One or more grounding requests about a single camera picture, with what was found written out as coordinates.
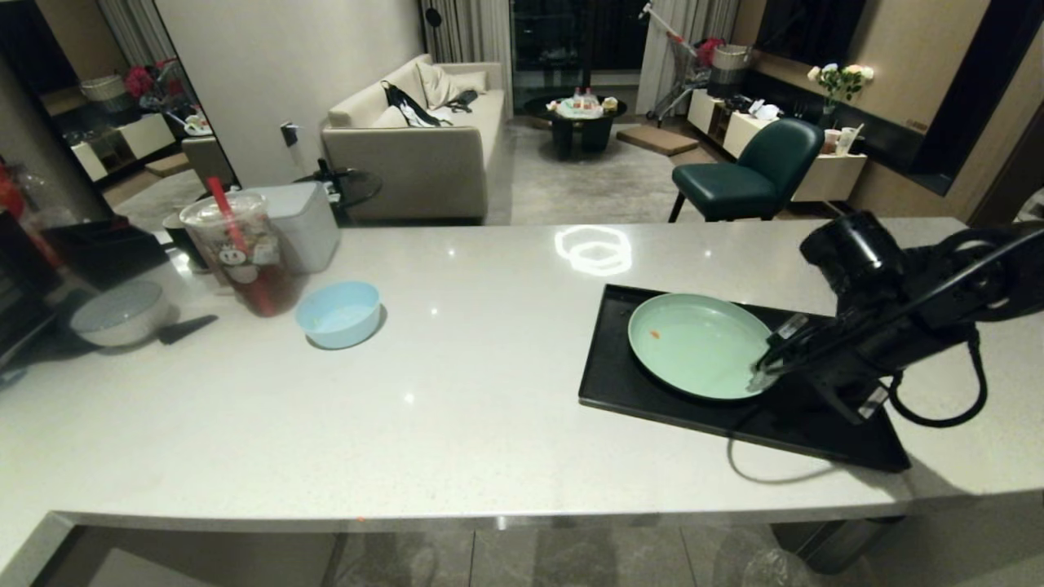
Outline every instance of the coffee table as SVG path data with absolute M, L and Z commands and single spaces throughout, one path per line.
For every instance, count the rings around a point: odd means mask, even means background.
M 542 96 L 525 103 L 525 112 L 529 116 L 551 121 L 551 137 L 559 159 L 569 159 L 573 150 L 573 131 L 580 131 L 580 148 L 587 152 L 601 152 L 609 144 L 609 136 L 613 130 L 613 119 L 627 112 L 627 104 L 619 101 L 616 110 L 607 112 L 598 118 L 574 119 L 566 118 L 554 111 L 547 110 L 551 100 L 562 100 L 568 96 Z M 606 96 L 598 96 L 598 101 Z

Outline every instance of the black tray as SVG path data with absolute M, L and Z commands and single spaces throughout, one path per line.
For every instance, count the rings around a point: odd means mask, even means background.
M 606 286 L 580 381 L 580 404 L 838 463 L 889 472 L 909 469 L 906 451 L 883 409 L 863 424 L 852 425 L 818 402 L 800 377 L 784 377 L 764 394 L 737 402 L 701 400 L 661 381 L 641 365 L 627 342 L 631 313 L 661 294 Z M 770 330 L 793 314 L 737 305 Z

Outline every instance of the curtain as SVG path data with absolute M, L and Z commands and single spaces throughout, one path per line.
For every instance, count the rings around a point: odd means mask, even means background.
M 738 8 L 739 0 L 658 0 L 652 7 L 689 43 L 710 37 L 730 40 Z M 657 101 L 667 95 L 674 85 L 675 67 L 671 44 L 663 27 L 657 22 L 649 22 L 636 113 L 652 110 Z M 675 114 L 684 113 L 686 108 L 686 102 L 679 104 Z
M 175 56 L 153 0 L 98 0 L 98 7 L 130 65 L 156 65 Z
M 435 63 L 495 62 L 504 81 L 504 108 L 515 111 L 512 91 L 511 2 L 506 0 L 424 0 L 443 17 L 437 28 L 424 21 L 428 50 Z

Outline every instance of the kitchen counter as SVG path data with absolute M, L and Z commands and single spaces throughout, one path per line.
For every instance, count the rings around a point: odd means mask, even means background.
M 371 281 L 387 315 L 334 352 L 310 346 L 292 312 L 254 318 L 163 267 L 152 277 L 184 318 L 221 319 L 171 347 L 38 366 L 0 391 L 0 585 L 28 585 L 80 523 L 377 532 L 1039 506 L 1040 315 L 980 327 L 990 401 L 978 418 L 936 430 L 893 416 L 914 462 L 898 475 L 745 443 L 737 472 L 723 438 L 577 403 L 604 283 L 832 313 L 798 251 L 820 224 L 346 231 L 306 291 Z M 962 228 L 885 225 L 903 246 Z M 584 243 L 607 239 L 625 253 L 615 263 L 560 254 L 604 258 Z M 967 351 L 911 368 L 903 392 L 930 417 L 964 410 L 976 393 Z

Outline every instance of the sofa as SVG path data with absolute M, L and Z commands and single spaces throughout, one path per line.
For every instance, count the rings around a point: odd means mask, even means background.
M 504 84 L 497 63 L 441 64 L 449 74 L 487 72 L 488 92 L 470 105 L 471 113 L 438 109 L 452 126 L 378 127 L 387 110 L 381 87 L 387 80 L 425 109 L 417 63 L 410 60 L 373 85 L 330 109 L 323 142 L 333 167 L 353 167 L 380 175 L 378 197 L 352 208 L 361 220 L 484 221 L 492 198 L 509 189 L 504 155 Z

